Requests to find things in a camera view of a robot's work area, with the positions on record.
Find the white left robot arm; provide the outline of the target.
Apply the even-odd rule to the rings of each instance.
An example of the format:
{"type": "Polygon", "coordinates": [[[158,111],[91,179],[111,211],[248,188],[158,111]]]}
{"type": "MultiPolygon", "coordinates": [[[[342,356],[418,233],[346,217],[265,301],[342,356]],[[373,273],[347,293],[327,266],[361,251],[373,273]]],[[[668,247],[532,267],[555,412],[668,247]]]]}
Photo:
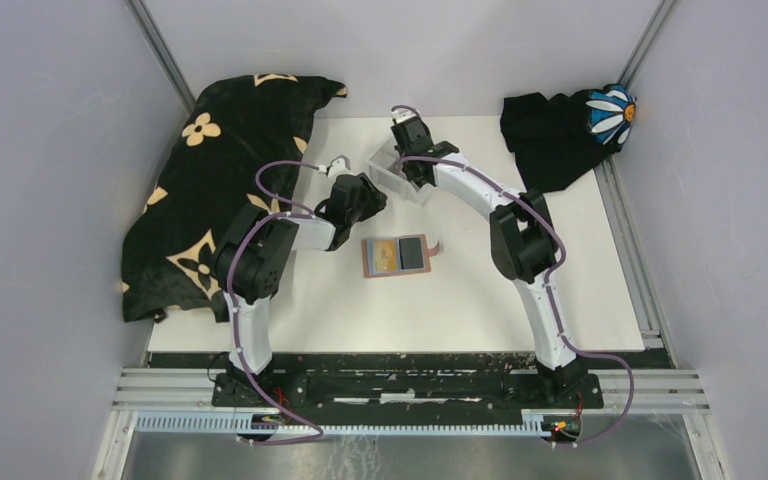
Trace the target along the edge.
{"type": "Polygon", "coordinates": [[[232,364],[247,370],[236,392],[251,406],[267,404],[274,379],[262,371],[273,357],[269,340],[271,299],[277,294],[291,254],[335,251],[352,228],[383,211],[388,197],[365,174],[341,174],[330,196],[311,213],[268,212],[246,205],[220,240],[211,263],[232,324],[232,364]]]}

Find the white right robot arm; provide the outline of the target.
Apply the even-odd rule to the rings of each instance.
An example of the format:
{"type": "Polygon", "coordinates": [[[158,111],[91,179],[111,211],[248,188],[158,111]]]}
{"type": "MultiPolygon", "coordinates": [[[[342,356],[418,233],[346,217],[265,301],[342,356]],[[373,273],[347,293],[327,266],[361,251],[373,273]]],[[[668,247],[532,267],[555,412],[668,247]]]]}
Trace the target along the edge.
{"type": "Polygon", "coordinates": [[[587,371],[565,334],[553,272],[566,251],[543,194],[492,179],[453,144],[434,142],[426,123],[410,111],[394,115],[391,132],[399,154],[391,171],[416,188],[430,185],[454,195],[487,220],[493,264],[513,282],[526,310],[535,343],[538,396],[551,408],[566,406],[587,371]]]}

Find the tan leather card holder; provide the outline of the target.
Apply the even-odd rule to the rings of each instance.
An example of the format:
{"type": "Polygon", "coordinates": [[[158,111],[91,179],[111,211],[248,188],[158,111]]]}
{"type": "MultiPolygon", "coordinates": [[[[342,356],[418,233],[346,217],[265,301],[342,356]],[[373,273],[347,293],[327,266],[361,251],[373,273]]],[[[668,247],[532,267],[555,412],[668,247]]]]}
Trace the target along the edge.
{"type": "Polygon", "coordinates": [[[429,273],[431,259],[443,250],[442,241],[428,241],[425,234],[366,238],[361,242],[364,277],[367,279],[429,273]]]}

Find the orange credit card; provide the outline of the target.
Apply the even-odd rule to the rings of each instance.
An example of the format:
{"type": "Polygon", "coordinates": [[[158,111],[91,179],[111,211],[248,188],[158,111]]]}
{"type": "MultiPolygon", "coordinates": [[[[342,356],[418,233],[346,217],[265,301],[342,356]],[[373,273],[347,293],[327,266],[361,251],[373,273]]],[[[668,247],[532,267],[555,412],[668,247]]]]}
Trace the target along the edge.
{"type": "Polygon", "coordinates": [[[396,273],[399,269],[397,242],[373,239],[367,242],[368,271],[372,276],[396,273]]]}

